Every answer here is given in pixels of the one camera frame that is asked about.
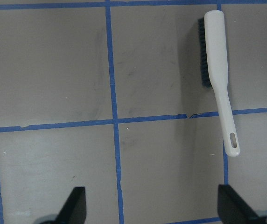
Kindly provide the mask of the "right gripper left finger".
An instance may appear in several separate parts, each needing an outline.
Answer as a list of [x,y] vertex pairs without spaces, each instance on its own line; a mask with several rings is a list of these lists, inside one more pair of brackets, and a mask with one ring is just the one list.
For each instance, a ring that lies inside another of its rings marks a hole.
[[85,187],[74,187],[62,209],[54,220],[55,224],[84,224],[87,216]]

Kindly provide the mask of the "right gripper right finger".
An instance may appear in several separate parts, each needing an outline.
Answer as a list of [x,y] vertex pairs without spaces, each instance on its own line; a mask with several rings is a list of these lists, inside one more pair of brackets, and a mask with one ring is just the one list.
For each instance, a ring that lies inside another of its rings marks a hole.
[[262,219],[230,185],[218,186],[218,216],[224,224],[262,223]]

